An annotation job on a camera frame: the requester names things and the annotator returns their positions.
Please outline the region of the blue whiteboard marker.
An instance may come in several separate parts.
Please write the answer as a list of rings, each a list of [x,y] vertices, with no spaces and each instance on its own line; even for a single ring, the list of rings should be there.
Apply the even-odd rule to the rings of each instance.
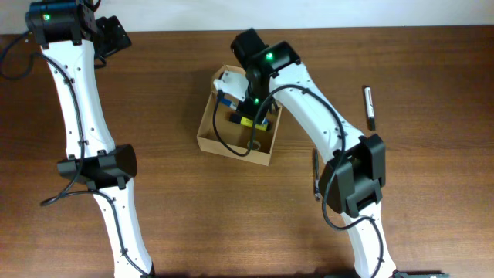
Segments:
[[[229,107],[231,110],[237,110],[238,109],[237,104],[232,100],[229,100],[226,98],[221,98],[220,102],[221,102],[221,104]]]

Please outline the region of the yellow highlighter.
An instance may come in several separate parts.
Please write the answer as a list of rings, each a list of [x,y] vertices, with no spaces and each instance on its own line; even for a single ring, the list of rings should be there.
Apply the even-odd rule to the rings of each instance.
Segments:
[[[253,121],[248,119],[247,117],[242,117],[238,114],[230,114],[228,117],[228,121],[234,124],[241,124],[245,127],[253,127]],[[261,124],[256,124],[255,128],[261,131],[269,131],[272,125],[269,121],[264,120]]]

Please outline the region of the brown cardboard box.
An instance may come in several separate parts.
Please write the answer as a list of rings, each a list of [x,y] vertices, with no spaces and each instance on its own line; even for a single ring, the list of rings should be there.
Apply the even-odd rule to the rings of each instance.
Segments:
[[[208,102],[205,106],[201,124],[197,132],[198,146],[202,151],[219,154],[221,156],[235,158],[243,161],[252,162],[255,164],[261,164],[269,166],[273,148],[276,140],[277,130],[279,127],[279,120],[282,114],[282,106],[279,104],[278,109],[272,107],[272,113],[266,114],[266,119],[272,125],[269,131],[255,130],[255,140],[261,143],[259,151],[250,151],[245,157],[239,157],[225,148],[215,136],[213,128],[213,113],[215,103],[217,100],[217,90],[213,86],[213,80],[218,79],[225,71],[231,71],[235,73],[244,73],[244,69],[238,66],[224,65],[211,78],[211,92],[208,95]],[[245,153],[247,151],[247,143],[250,140],[251,127],[245,127],[241,124],[234,124],[228,121],[230,114],[234,111],[229,107],[220,104],[218,106],[216,114],[216,127],[220,134],[221,139],[234,151],[238,153]]]

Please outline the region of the yellow tape roll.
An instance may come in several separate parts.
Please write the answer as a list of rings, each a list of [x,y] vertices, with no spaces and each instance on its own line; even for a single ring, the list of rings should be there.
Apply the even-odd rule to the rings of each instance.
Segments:
[[[261,148],[261,143],[260,143],[259,141],[256,141],[256,140],[254,140],[254,141],[249,141],[249,142],[247,143],[247,146],[248,146],[248,147],[250,147],[250,149],[251,149],[252,151],[259,151],[259,150],[260,150],[260,148]]]

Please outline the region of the black whiteboard marker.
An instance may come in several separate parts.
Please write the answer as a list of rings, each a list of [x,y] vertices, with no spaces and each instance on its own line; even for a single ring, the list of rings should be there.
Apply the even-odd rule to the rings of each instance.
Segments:
[[[368,126],[371,131],[375,131],[376,126],[375,126],[374,105],[371,95],[371,88],[369,86],[366,86],[364,88],[364,96],[365,96],[366,109],[367,109]]]

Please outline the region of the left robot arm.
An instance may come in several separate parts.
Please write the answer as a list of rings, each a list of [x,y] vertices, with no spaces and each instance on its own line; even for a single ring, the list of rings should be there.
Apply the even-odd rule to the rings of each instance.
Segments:
[[[131,45],[116,16],[95,16],[92,1],[37,1],[26,25],[49,65],[66,130],[66,158],[59,174],[69,184],[42,205],[90,195],[98,204],[113,253],[115,277],[152,277],[154,264],[140,232],[134,202],[137,158],[129,144],[117,145],[105,121],[95,70]]]

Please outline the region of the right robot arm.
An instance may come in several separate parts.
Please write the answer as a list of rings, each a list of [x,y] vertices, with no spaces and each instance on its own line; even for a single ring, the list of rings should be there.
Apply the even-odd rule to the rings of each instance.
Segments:
[[[377,134],[365,136],[337,112],[288,42],[269,46],[248,29],[234,38],[231,50],[245,71],[240,87],[232,91],[244,106],[241,112],[259,124],[279,103],[319,151],[325,164],[318,181],[323,218],[332,229],[348,233],[357,275],[393,276],[397,267],[381,221],[383,140]]]

